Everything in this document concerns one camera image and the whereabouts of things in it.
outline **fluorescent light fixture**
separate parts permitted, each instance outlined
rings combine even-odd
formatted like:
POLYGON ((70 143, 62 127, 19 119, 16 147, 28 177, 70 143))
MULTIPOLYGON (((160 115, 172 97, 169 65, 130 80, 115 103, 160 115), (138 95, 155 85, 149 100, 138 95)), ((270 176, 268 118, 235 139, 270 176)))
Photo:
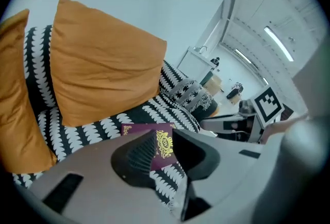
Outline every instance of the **fluorescent light fixture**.
POLYGON ((244 58, 248 63, 251 64, 251 61, 245 55, 243 55, 238 49, 236 49, 235 52, 239 54, 242 58, 244 58))
POLYGON ((287 59, 290 62, 293 62, 293 58, 290 55, 289 51, 286 49, 286 47, 284 46, 284 44, 280 41, 280 39, 276 36, 276 34, 274 33, 274 31, 272 29, 270 29, 268 26, 266 26, 264 28, 265 32, 275 41, 275 43, 280 47, 280 49, 282 50, 282 52, 284 53, 284 55, 287 57, 287 59))

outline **white ceiling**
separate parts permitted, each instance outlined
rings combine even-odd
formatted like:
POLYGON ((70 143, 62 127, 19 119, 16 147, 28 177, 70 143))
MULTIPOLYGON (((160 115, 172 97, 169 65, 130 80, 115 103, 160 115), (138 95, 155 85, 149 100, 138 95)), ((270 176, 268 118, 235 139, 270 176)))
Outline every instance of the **white ceiling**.
POLYGON ((220 44, 229 50, 239 49, 285 104, 305 112, 291 78, 306 64, 327 32, 327 20, 319 4, 315 0, 235 0, 228 20, 220 44), (266 34, 266 26, 282 40, 294 62, 289 62, 266 34))

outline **pillow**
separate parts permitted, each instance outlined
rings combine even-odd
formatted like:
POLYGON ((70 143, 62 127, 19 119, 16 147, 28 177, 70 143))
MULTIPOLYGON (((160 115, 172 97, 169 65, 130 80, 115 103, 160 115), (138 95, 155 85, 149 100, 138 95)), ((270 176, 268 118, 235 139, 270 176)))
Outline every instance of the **pillow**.
POLYGON ((24 28, 29 10, 0 25, 0 160, 15 174, 37 173, 56 163, 37 125, 23 69, 24 28))
POLYGON ((156 96, 166 45, 104 12, 59 0, 51 75, 62 124, 92 123, 156 96))

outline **sofa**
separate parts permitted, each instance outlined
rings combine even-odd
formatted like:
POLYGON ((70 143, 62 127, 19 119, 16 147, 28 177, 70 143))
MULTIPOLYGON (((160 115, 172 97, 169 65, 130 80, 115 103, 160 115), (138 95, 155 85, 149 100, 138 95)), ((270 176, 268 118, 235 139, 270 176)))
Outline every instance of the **sofa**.
MULTIPOLYGON (((147 102, 79 127, 62 125, 50 70, 52 25, 32 27, 24 41, 24 72, 28 96, 41 133, 58 162, 86 145, 121 135, 122 123, 174 123, 178 129, 199 132, 199 121, 211 116, 217 103, 197 82, 164 61, 159 78, 160 93, 147 102)), ((13 174, 17 185, 29 188, 44 172, 13 174)), ((152 171, 162 204, 175 195, 185 173, 178 162, 152 171)))

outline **maroon booklet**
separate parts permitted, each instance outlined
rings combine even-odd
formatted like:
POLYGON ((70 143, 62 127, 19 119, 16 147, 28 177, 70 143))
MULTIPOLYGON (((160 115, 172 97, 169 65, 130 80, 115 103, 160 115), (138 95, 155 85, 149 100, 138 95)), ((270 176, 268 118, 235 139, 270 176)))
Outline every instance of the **maroon booklet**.
POLYGON ((122 135, 144 130, 156 130, 156 155, 151 163, 151 171, 161 169, 177 162, 173 152, 172 131, 174 123, 122 124, 122 135))

